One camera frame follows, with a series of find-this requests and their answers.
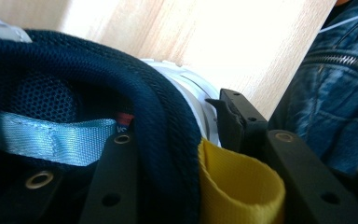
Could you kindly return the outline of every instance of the wooden surface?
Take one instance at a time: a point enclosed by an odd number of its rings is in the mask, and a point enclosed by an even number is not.
[[[335,0],[0,0],[0,19],[188,65],[269,119]]]

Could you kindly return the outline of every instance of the black plastic bracket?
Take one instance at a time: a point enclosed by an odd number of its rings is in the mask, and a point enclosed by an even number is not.
[[[137,155],[134,134],[108,138],[79,223],[137,223]]]
[[[42,223],[62,183],[58,168],[27,172],[0,200],[0,223]]]
[[[286,223],[358,223],[358,202],[295,134],[270,131],[267,164],[284,180]]]

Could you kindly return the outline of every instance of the black clip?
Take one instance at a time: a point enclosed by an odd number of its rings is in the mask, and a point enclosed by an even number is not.
[[[222,147],[254,156],[261,148],[268,123],[246,98],[222,89],[220,100],[206,99],[216,108],[217,127]]]

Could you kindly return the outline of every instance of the denim fabric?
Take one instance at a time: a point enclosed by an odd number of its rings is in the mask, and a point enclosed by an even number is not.
[[[358,15],[358,0],[329,25]],[[297,133],[327,165],[354,175],[358,167],[358,69],[307,63],[315,56],[358,58],[358,21],[320,34],[289,87],[285,129]]]

